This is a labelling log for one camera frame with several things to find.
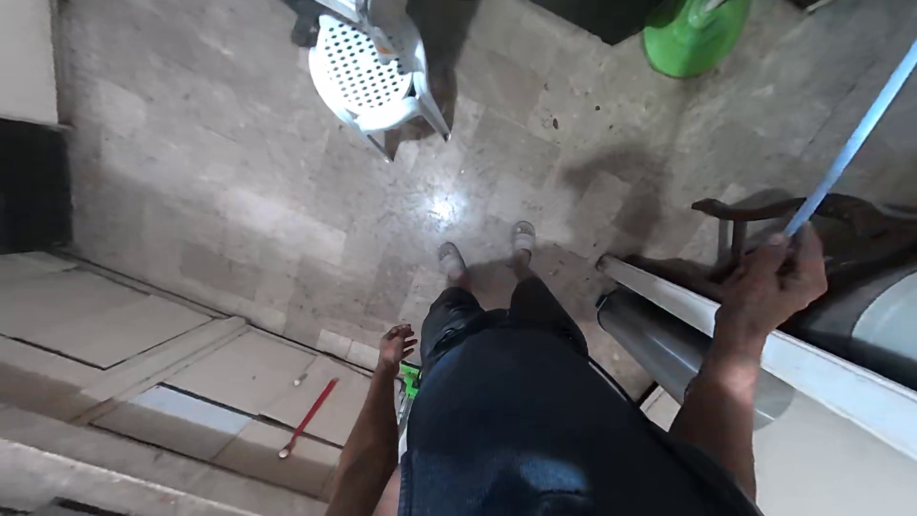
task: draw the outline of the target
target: tiled floor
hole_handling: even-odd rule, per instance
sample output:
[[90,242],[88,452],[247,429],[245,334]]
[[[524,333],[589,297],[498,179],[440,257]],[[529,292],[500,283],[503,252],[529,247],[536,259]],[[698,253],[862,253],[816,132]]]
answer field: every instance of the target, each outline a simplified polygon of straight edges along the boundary
[[[482,303],[504,305],[508,231],[529,219],[535,269],[632,394],[650,379],[594,322],[610,287],[595,260],[710,262],[716,227],[690,203],[805,194],[917,31],[908,0],[810,17],[756,0],[733,54],[679,81],[646,65],[639,37],[611,47],[524,0],[412,2],[453,138],[418,122],[387,164],[315,93],[279,0],[61,8],[79,253],[302,342],[374,345],[421,323],[445,240]],[[842,191],[913,202],[899,179],[915,114],[911,81]]]

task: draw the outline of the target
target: red handle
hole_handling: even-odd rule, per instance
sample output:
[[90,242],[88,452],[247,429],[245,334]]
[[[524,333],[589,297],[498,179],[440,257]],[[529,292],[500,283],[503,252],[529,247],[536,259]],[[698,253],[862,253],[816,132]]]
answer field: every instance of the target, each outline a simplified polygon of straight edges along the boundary
[[303,421],[299,423],[299,426],[296,427],[296,430],[293,431],[293,437],[290,438],[290,442],[286,446],[283,446],[283,450],[286,450],[286,454],[281,450],[281,458],[285,458],[293,450],[293,447],[296,445],[296,438],[299,437],[303,430],[305,430],[305,425],[309,424],[309,421],[315,416],[315,413],[322,408],[322,403],[325,403],[325,399],[328,398],[328,395],[331,394],[331,390],[335,388],[339,378],[332,378],[328,385],[325,387],[325,390],[322,391],[322,394],[318,395],[318,399],[315,403],[312,404],[312,408],[305,414]]

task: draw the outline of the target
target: green plastic object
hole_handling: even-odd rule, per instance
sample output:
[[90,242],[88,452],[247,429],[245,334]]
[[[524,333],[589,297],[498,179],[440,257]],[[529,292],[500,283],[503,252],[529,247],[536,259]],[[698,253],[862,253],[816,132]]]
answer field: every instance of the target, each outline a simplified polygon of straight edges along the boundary
[[751,0],[667,0],[643,30],[646,58],[654,70],[686,78],[704,73],[733,49]]
[[417,396],[417,391],[420,390],[420,384],[418,382],[420,379],[420,369],[401,362],[401,371],[402,375],[404,375],[404,394],[409,399],[414,399],[414,396]]

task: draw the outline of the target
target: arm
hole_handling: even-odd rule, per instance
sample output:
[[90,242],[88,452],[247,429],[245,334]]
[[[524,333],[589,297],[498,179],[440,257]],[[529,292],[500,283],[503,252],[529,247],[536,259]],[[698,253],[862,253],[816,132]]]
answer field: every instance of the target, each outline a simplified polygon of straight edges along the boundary
[[774,235],[726,283],[713,345],[691,381],[669,433],[694,444],[757,494],[752,424],[761,352],[768,335],[827,290],[822,244],[810,225],[794,250]]
[[379,345],[379,364],[370,381],[370,392],[341,452],[331,488],[326,516],[370,516],[385,485],[398,465],[398,422],[394,389],[406,350],[417,343],[406,341],[414,332],[405,324],[392,328]]

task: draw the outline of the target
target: chair leg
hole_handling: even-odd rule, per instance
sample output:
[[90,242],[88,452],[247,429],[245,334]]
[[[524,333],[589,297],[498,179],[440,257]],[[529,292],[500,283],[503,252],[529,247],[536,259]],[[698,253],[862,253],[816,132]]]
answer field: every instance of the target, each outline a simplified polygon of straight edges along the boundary
[[426,121],[433,126],[433,129],[443,137],[443,140],[449,141],[449,138],[452,137],[452,134],[449,132],[449,125],[446,123],[446,119],[443,118],[443,114],[439,112],[439,107],[436,105],[436,101],[433,100],[433,96],[426,94],[420,95],[419,97],[421,114],[426,118]]
[[389,156],[389,153],[385,150],[384,145],[379,143],[375,138],[372,138],[372,136],[370,136],[369,134],[361,132],[360,135],[363,137],[364,140],[368,141],[370,145],[372,145],[372,147],[376,151],[379,151],[379,154],[382,155],[382,159],[385,160],[386,163],[392,162],[392,157]]

